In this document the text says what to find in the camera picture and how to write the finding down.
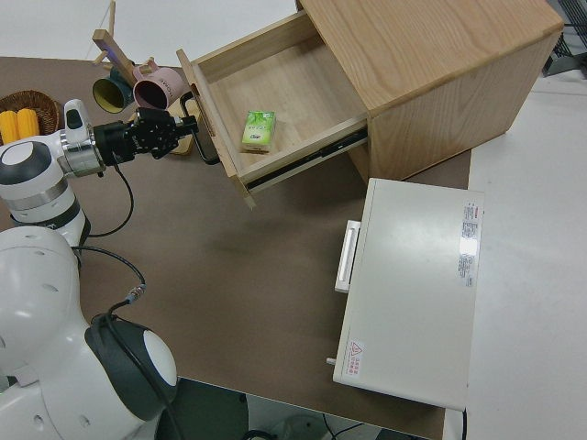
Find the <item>brown table surface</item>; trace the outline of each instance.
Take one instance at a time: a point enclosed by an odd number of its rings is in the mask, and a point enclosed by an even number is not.
[[[109,115],[92,98],[92,83],[105,74],[89,61],[0,58],[0,97],[33,89],[61,104],[84,100],[95,125],[126,120],[132,109]],[[469,162],[465,153],[411,181],[466,188]],[[135,194],[135,213],[118,233],[87,244],[143,271],[145,297],[120,315],[166,341],[179,375],[441,438],[444,410],[335,383],[326,363],[337,353],[345,309],[345,295],[334,291],[342,238],[347,220],[360,220],[366,192],[347,155],[257,194],[252,211],[222,167],[205,165],[194,152],[137,157],[121,169]],[[127,191],[113,170],[70,184],[93,233],[126,216]],[[0,229],[6,229],[11,225],[1,209]],[[86,253],[85,317],[121,301],[136,283],[121,263]]]

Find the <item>pink mug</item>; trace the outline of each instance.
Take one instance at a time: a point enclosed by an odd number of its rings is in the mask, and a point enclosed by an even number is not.
[[[135,102],[139,107],[167,109],[182,95],[181,75],[169,67],[159,67],[155,61],[148,61],[151,73],[143,74],[140,66],[133,69],[137,83],[133,87]]]

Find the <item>white appliance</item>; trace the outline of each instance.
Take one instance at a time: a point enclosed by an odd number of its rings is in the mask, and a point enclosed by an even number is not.
[[[338,271],[334,381],[465,409],[482,214],[482,192],[369,180]]]

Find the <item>yellow corn cob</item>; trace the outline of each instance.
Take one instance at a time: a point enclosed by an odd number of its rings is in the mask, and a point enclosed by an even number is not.
[[[38,136],[39,121],[37,114],[30,108],[22,108],[17,113],[18,135],[20,139],[28,138],[30,136]]]
[[[0,134],[2,135],[2,142],[9,144],[15,140],[19,140],[17,114],[12,110],[6,110],[0,113]]]

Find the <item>green tissue pack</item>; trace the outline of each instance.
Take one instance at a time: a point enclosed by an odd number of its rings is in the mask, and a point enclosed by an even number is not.
[[[275,112],[249,111],[242,134],[243,148],[248,151],[269,151],[274,128]]]

